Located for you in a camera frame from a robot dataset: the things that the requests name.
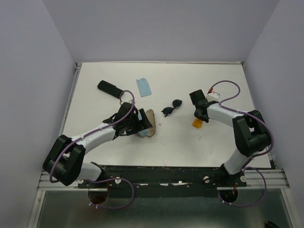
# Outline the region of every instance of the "black mounting bar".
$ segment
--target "black mounting bar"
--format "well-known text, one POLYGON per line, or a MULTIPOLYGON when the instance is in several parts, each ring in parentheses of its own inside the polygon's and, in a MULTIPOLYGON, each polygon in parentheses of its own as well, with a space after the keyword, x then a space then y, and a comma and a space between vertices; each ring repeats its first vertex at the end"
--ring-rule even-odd
MULTIPOLYGON (((129 180, 135 190, 134 197, 217 197, 217 187, 245 187, 240 180, 244 175, 228 175, 222 167, 162 167, 162 166, 102 166, 100 180, 121 177, 129 180)), ((80 189, 106 188, 107 183, 84 182, 80 189)), ((129 198, 131 188, 121 181, 109 182, 110 198, 129 198)))

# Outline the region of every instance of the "screw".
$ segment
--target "screw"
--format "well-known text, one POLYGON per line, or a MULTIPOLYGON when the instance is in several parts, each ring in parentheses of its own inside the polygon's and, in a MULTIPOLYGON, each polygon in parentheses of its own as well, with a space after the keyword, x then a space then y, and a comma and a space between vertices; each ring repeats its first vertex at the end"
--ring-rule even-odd
POLYGON ((120 184, 120 182, 122 182, 122 180, 121 180, 121 179, 117 179, 117 180, 115 180, 115 183, 116 183, 116 184, 120 184))
POLYGON ((208 184, 208 183, 210 182, 210 178, 209 178, 208 176, 205 176, 205 177, 203 178, 203 181, 204 181, 206 184, 208 184))
POLYGON ((247 178, 245 176, 241 176, 240 179, 241 179, 241 182, 243 182, 243 183, 245 183, 247 181, 247 178))

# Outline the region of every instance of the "light blue cloth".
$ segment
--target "light blue cloth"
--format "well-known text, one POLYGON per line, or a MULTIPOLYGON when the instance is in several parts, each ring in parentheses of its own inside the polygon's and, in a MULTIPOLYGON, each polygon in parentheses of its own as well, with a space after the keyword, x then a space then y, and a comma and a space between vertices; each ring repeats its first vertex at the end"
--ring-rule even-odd
POLYGON ((150 96, 152 94, 147 79, 145 79, 145 78, 138 79, 138 80, 136 80, 136 82, 137 82, 137 86, 138 86, 141 97, 150 96))

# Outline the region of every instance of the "white table surface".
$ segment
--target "white table surface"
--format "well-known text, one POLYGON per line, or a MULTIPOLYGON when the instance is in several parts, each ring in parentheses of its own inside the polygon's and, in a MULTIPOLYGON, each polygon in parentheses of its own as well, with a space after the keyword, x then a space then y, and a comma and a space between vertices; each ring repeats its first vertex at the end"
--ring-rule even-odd
MULTIPOLYGON (((241 94, 227 106, 251 111, 254 109, 241 65, 165 64, 165 63, 83 63, 64 134, 74 136, 98 126, 116 113, 119 100, 98 90, 105 80, 135 95, 136 107, 153 109, 156 134, 141 138, 124 136, 107 142, 85 156, 85 162, 102 165, 200 166, 216 167, 224 163, 235 149, 233 129, 214 120, 196 129, 192 126, 195 107, 189 93, 202 89, 206 94, 219 80, 232 80, 241 87, 241 94), (140 97, 136 80, 145 77, 152 95, 140 97), (161 110, 174 99, 182 106, 168 117, 161 110)), ((222 83, 215 87, 220 100, 237 92, 234 85, 222 83)), ((123 100, 129 101, 130 95, 123 100)), ((270 168, 268 156, 255 158, 250 166, 270 168)))

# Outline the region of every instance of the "white wall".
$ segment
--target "white wall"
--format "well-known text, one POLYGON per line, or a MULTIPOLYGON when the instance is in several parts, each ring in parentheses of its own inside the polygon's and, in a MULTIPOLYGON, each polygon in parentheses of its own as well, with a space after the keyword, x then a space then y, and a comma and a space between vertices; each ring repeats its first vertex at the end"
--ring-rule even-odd
POLYGON ((75 64, 41 0, 0 7, 0 227, 26 227, 75 64))
POLYGON ((280 1, 244 66, 255 105, 275 136, 275 163, 287 174, 300 215, 304 214, 303 9, 304 1, 280 1))
POLYGON ((43 0, 72 57, 245 61, 278 0, 43 0))

